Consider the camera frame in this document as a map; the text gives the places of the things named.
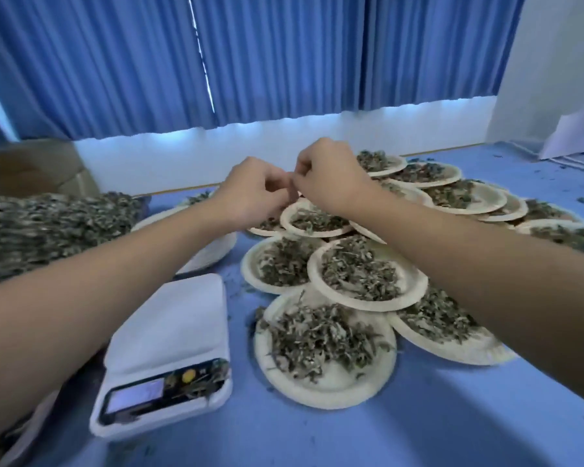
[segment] table surface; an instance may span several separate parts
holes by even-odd
[[[584,197],[582,171],[535,162],[509,144],[427,157],[584,217],[584,204],[576,201]],[[152,213],[200,191],[154,196]],[[107,445],[88,432],[103,377],[98,356],[63,387],[28,465],[584,467],[584,400],[523,359],[469,367],[399,339],[394,374],[373,399],[324,412],[284,398],[258,369],[248,338],[253,310],[274,298],[249,287],[240,275],[242,256],[260,239],[239,233],[232,252],[202,272],[221,275],[227,293],[234,392],[222,408]]]

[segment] white wall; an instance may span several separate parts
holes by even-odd
[[[494,96],[435,101],[208,131],[85,139],[76,146],[103,191],[145,194],[220,182],[247,156],[292,170],[298,152],[322,136],[348,140],[356,152],[392,154],[478,144],[484,142],[495,101]]]
[[[545,141],[583,107],[584,0],[526,0],[487,141]]]

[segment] person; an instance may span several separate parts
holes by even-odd
[[[295,172],[248,157],[217,193],[82,254],[0,283],[0,432],[35,407],[197,251],[275,216],[300,190],[411,260],[504,343],[584,397],[584,254],[383,190],[322,138]]]

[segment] white kitchen scale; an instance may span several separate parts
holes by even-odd
[[[229,361],[221,277],[166,283],[113,335],[89,428],[125,439],[214,411],[232,393]]]

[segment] person's left hand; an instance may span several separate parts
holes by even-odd
[[[234,166],[210,200],[239,231],[278,217],[297,198],[290,174],[256,157],[247,157]]]

